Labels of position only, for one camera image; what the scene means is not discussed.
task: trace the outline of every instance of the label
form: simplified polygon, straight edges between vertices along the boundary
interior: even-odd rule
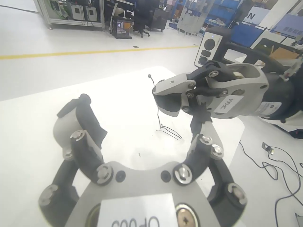
[[[176,227],[171,193],[102,200],[98,227]]]
[[[241,95],[228,95],[220,103],[220,105],[214,110],[215,113],[225,114],[229,112],[244,96]]]
[[[267,116],[273,114],[277,111],[280,106],[282,105],[281,102],[267,102],[263,101],[259,108],[254,112],[254,114],[258,114],[258,116]]]

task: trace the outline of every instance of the screw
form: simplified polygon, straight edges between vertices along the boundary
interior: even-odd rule
[[[188,205],[177,205],[176,213],[179,227],[198,227],[198,219],[194,211]]]
[[[218,74],[219,74],[219,72],[217,70],[213,70],[209,73],[209,78],[216,77]]]
[[[238,89],[236,91],[233,91],[232,92],[232,95],[242,95],[245,93],[245,90],[242,90],[242,89]]]
[[[186,97],[188,97],[188,98],[193,98],[195,95],[193,94],[193,93],[188,93],[187,95],[186,95]]]
[[[212,138],[202,135],[202,137],[200,138],[200,141],[203,144],[210,145],[212,143]]]
[[[76,141],[79,141],[84,136],[85,136],[85,132],[82,130],[78,130],[78,131],[73,132],[73,134],[71,135],[71,139],[75,139]]]
[[[220,146],[213,144],[211,145],[211,152],[212,154],[217,157],[217,158],[222,158],[223,157],[223,150]]]
[[[46,187],[39,197],[39,205],[48,205],[51,202],[52,197],[54,196],[54,192],[58,190],[58,188],[59,187],[57,185],[50,185]]]
[[[195,82],[191,82],[188,84],[188,88],[193,89],[196,86]]]
[[[112,174],[112,168],[111,166],[108,165],[100,165],[97,168],[97,172],[98,172],[98,184],[104,184],[106,182],[108,182],[109,179],[112,178],[111,174]]]
[[[219,94],[219,97],[225,97],[228,94],[227,91],[223,91],[222,93]]]
[[[176,179],[181,184],[187,185],[192,181],[192,171],[185,164],[182,164],[182,166],[178,170],[175,170],[174,174]]]
[[[190,111],[190,110],[189,110],[189,107],[183,107],[182,110],[183,110],[183,112],[185,112],[185,113],[189,113],[189,111]]]
[[[240,204],[242,204],[242,205],[247,204],[247,197],[245,195],[245,192],[239,185],[237,185],[235,183],[229,183],[227,190],[229,193],[234,195],[239,200]]]

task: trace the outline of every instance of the yellow floor line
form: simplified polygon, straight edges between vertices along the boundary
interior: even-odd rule
[[[131,48],[131,49],[116,49],[116,50],[97,50],[97,51],[78,51],[78,52],[59,52],[59,53],[45,53],[45,54],[18,54],[18,55],[0,55],[0,60],[8,59],[23,59],[23,58],[37,58],[49,56],[64,56],[77,54],[105,54],[118,52],[136,52],[148,50],[166,50],[166,49],[180,49],[180,48],[197,48],[198,46],[184,46],[184,47],[165,47],[165,48]]]

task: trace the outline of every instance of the cable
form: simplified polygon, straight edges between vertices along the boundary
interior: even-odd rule
[[[153,78],[151,77],[150,74],[148,75],[148,77],[151,79],[153,85],[155,86],[155,82],[154,82],[154,80],[153,80]],[[158,110],[157,110],[157,117],[158,117],[158,121],[159,121],[160,131],[164,132],[164,131],[162,130],[162,129],[164,129],[164,130],[168,131],[169,133],[171,133],[171,134],[173,134],[173,135],[175,135],[175,136],[177,137],[177,138],[176,138],[176,137],[174,137],[173,135],[171,135],[171,134],[169,134],[169,133],[167,133],[167,132],[164,132],[164,133],[170,135],[171,137],[173,137],[174,139],[178,139],[178,138],[179,138],[179,139],[182,139],[181,135],[180,135],[179,133],[177,133],[175,130],[173,130],[173,129],[171,129],[171,128],[169,128],[169,127],[166,127],[166,126],[164,126],[163,124],[161,124],[161,122],[160,122],[160,117],[159,117],[159,106],[158,106],[158,104],[157,104],[157,108],[158,108]]]
[[[21,10],[21,11],[25,11],[25,12],[39,14],[39,12],[33,11],[33,10],[19,9],[19,8],[15,8],[15,7],[5,6],[5,5],[0,5],[0,7],[5,7],[5,8],[9,8],[9,9],[17,9],[17,10]]]
[[[253,160],[253,158],[251,158],[251,157],[245,152],[244,147],[243,147],[241,141],[239,142],[239,144],[241,145],[244,154],[245,154],[248,158],[250,158],[250,159],[255,163],[255,165],[256,165],[257,167],[259,167],[260,169],[265,169],[266,172],[268,173],[268,175],[269,175],[272,179],[274,179],[275,181],[278,180],[278,171],[277,171],[277,168],[280,169],[281,172],[282,172],[282,176],[283,176],[283,179],[284,179],[284,183],[285,183],[285,185],[286,185],[288,191],[290,192],[290,195],[288,195],[288,196],[286,196],[286,197],[279,198],[279,199],[277,199],[277,201],[275,202],[275,221],[276,221],[276,226],[279,227],[278,218],[277,218],[277,205],[278,205],[279,201],[281,201],[282,199],[294,197],[294,198],[303,206],[302,202],[295,196],[295,194],[297,194],[297,192],[301,189],[301,179],[300,179],[300,176],[302,177],[302,175],[299,173],[298,168],[297,168],[297,166],[296,166],[296,163],[294,162],[293,158],[290,156],[290,154],[289,154],[288,152],[286,152],[285,150],[283,150],[283,149],[281,149],[281,148],[279,148],[279,147],[269,147],[269,148],[276,148],[276,149],[282,150],[282,151],[284,151],[284,152],[291,158],[291,160],[292,160],[292,162],[293,162],[293,164],[294,164],[296,170],[292,169],[286,162],[284,162],[284,161],[282,161],[282,160],[274,160],[274,159],[270,158],[269,152],[268,152],[268,158],[269,158],[270,160],[273,160],[273,161],[276,161],[276,162],[282,162],[282,163],[286,164],[291,170],[293,170],[293,171],[298,175],[298,178],[299,178],[299,187],[298,187],[298,189],[297,189],[295,192],[292,192],[292,191],[290,190],[288,184],[287,184],[286,179],[285,179],[284,171],[283,171],[280,167],[275,166],[275,165],[272,165],[272,164],[269,164],[269,163],[264,162],[264,161],[262,162],[262,166],[259,166],[259,165]],[[268,166],[272,167],[272,168],[276,171],[276,178],[274,178],[274,177],[268,172],[268,170],[266,169],[266,167],[268,167]]]

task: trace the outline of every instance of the black chair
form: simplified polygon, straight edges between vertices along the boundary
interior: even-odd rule
[[[152,18],[152,8],[154,0],[137,0],[134,8],[134,28],[133,31],[138,31],[143,37],[143,33],[149,36],[149,33],[144,31],[145,25]]]

